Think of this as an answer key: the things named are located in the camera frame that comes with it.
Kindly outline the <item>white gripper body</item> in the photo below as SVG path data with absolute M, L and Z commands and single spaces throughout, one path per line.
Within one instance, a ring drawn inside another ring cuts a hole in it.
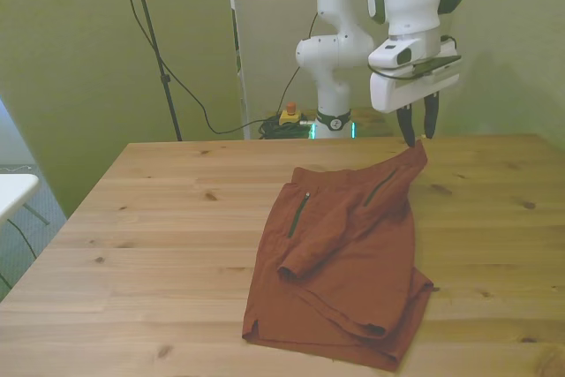
M 459 80 L 461 65 L 461 61 L 426 61 L 394 70 L 370 68 L 372 106 L 391 113 L 440 92 Z

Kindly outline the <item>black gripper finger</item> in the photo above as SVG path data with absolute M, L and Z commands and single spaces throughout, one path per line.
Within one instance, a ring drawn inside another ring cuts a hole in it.
M 424 131 L 427 139 L 432 139 L 437 125 L 437 119 L 440 109 L 440 93 L 428 95 L 424 99 L 425 116 L 424 116 Z
M 403 135 L 404 142 L 409 147 L 415 147 L 416 135 L 412 123 L 412 105 L 406 105 L 396 111 L 396 118 Z

